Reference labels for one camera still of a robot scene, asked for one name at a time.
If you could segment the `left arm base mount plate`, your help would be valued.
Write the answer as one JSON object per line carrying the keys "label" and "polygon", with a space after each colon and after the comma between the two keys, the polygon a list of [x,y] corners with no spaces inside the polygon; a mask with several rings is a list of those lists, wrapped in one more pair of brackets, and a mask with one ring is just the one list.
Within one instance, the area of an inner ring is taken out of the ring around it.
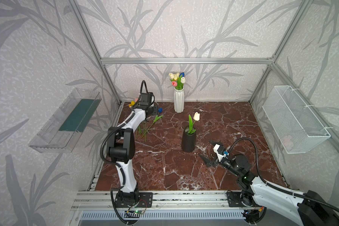
{"label": "left arm base mount plate", "polygon": [[115,206],[117,208],[131,207],[135,205],[140,208],[152,207],[153,193],[139,192],[139,193],[124,193],[119,191],[115,197]]}

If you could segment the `white tulip flower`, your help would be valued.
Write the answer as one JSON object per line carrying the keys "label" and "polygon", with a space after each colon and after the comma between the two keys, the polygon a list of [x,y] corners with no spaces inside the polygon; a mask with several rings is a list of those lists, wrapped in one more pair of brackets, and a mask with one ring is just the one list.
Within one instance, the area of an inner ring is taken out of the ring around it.
{"label": "white tulip flower", "polygon": [[180,87],[180,89],[182,90],[183,88],[184,88],[184,84],[185,84],[185,82],[186,82],[186,78],[185,77],[181,77],[181,87]]}

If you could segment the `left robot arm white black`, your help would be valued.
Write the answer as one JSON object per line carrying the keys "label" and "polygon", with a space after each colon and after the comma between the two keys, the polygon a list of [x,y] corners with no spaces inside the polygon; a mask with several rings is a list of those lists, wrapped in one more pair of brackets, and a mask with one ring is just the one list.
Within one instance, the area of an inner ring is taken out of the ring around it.
{"label": "left robot arm white black", "polygon": [[148,91],[146,81],[143,80],[139,97],[130,107],[130,115],[121,124],[108,130],[100,147],[102,161],[114,165],[117,169],[120,180],[118,200],[138,202],[139,191],[132,161],[135,154],[134,132],[143,121],[156,113],[154,101],[154,94]]}

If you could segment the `pink tulip flower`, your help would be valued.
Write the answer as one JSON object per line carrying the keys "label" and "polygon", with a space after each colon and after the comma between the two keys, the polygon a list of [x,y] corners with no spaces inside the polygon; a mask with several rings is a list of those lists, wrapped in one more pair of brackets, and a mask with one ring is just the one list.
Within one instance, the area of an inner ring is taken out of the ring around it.
{"label": "pink tulip flower", "polygon": [[176,81],[172,81],[172,86],[175,88],[175,89],[178,89],[178,83]]}

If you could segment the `bundle of tulips with band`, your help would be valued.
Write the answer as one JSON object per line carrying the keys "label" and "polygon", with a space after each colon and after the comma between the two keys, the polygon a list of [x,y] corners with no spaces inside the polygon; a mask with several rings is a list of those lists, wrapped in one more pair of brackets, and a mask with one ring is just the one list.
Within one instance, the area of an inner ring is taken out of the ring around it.
{"label": "bundle of tulips with band", "polygon": [[147,104],[144,104],[144,102],[139,99],[136,99],[136,102],[131,101],[131,114],[128,126],[133,129],[133,132],[135,132],[140,123],[146,119],[147,107]]}

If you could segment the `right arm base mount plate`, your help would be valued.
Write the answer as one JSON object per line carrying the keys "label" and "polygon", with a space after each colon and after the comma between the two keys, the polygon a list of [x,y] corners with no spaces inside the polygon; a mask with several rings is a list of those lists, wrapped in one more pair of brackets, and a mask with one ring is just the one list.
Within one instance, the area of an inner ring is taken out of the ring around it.
{"label": "right arm base mount plate", "polygon": [[244,207],[244,208],[258,207],[252,196],[247,195],[241,191],[229,190],[226,192],[226,197],[229,207]]}

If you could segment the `cream tulip flower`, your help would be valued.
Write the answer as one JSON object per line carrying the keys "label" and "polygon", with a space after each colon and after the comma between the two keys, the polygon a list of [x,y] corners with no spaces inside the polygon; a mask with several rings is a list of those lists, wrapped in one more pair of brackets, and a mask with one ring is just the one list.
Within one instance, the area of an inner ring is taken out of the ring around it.
{"label": "cream tulip flower", "polygon": [[196,121],[200,120],[200,114],[198,112],[195,112],[193,116],[189,115],[189,130],[187,132],[188,135],[192,135],[196,132],[196,129],[194,128],[194,124]]}

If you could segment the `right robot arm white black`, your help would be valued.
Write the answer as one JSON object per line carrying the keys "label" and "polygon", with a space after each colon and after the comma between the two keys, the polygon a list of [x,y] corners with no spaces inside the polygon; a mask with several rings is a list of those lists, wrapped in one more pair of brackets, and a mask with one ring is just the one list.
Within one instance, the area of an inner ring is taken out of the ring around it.
{"label": "right robot arm white black", "polygon": [[248,158],[243,154],[230,156],[234,146],[226,149],[221,142],[210,142],[216,157],[201,155],[206,166],[222,166],[237,176],[241,188],[241,202],[270,209],[299,226],[339,226],[339,208],[328,204],[314,191],[302,193],[265,180],[260,173],[253,174]]}

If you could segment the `white ribbed ceramic vase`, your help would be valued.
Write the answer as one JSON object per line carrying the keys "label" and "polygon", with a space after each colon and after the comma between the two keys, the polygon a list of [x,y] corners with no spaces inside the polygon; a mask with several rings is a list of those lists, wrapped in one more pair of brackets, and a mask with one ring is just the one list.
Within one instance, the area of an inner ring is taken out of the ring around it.
{"label": "white ribbed ceramic vase", "polygon": [[174,110],[176,113],[181,113],[184,111],[184,101],[185,101],[185,93],[184,90],[175,89],[174,92]]}

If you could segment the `black cylindrical vase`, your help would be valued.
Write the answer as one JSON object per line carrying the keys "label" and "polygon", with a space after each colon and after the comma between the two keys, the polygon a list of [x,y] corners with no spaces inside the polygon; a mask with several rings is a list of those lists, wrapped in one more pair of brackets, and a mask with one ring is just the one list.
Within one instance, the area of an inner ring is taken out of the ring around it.
{"label": "black cylindrical vase", "polygon": [[186,153],[191,153],[195,149],[196,145],[196,132],[188,134],[189,126],[184,128],[181,142],[181,149]]}

